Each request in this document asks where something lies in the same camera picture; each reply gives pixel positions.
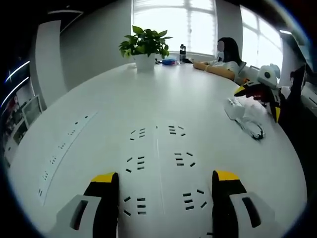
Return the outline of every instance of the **window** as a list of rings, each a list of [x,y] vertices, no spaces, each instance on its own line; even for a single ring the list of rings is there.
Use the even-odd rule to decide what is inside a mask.
[[[242,60],[260,68],[270,63],[282,71],[282,39],[271,25],[248,9],[241,7],[243,24]]]
[[[133,0],[133,25],[158,32],[168,30],[170,51],[215,55],[213,0]]]

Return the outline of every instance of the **ceiling light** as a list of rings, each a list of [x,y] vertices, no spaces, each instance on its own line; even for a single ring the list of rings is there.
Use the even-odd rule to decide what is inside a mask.
[[[7,82],[19,69],[23,68],[24,66],[26,66],[30,61],[27,61],[26,63],[24,63],[23,65],[21,65],[19,68],[17,68],[15,71],[13,71],[12,74],[9,75],[9,77],[5,80],[5,82]]]
[[[7,96],[7,97],[4,99],[4,101],[2,102],[0,108],[3,106],[3,104],[6,102],[6,100],[10,97],[10,95],[11,95],[12,93],[14,93],[14,91],[15,91],[22,83],[24,83],[26,80],[28,80],[28,78],[29,78],[29,77],[27,77],[27,78],[24,79],[22,82],[20,82],[20,83],[8,94],[8,96]]]
[[[292,33],[289,31],[279,30],[279,32],[284,33],[284,34],[288,34],[288,35],[292,35]]]

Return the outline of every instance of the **person's arm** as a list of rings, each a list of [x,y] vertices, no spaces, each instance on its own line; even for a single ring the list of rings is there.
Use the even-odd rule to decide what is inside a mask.
[[[234,80],[234,72],[226,69],[225,67],[212,67],[211,65],[206,65],[201,62],[194,62],[193,67],[200,70],[205,70],[209,73],[214,73],[216,75]]]

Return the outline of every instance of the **potted plant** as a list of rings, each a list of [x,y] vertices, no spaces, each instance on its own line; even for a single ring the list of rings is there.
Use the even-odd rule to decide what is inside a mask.
[[[163,59],[169,55],[168,45],[165,41],[172,37],[164,37],[167,30],[158,33],[150,29],[143,30],[137,26],[132,26],[132,30],[135,35],[124,36],[128,40],[123,41],[119,48],[123,57],[133,56],[138,69],[153,69],[155,54],[160,54]]]

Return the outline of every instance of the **water bottle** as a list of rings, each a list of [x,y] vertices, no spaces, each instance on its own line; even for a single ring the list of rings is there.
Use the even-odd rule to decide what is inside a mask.
[[[185,58],[186,58],[186,46],[181,44],[180,50],[179,50],[179,62],[184,63]]]

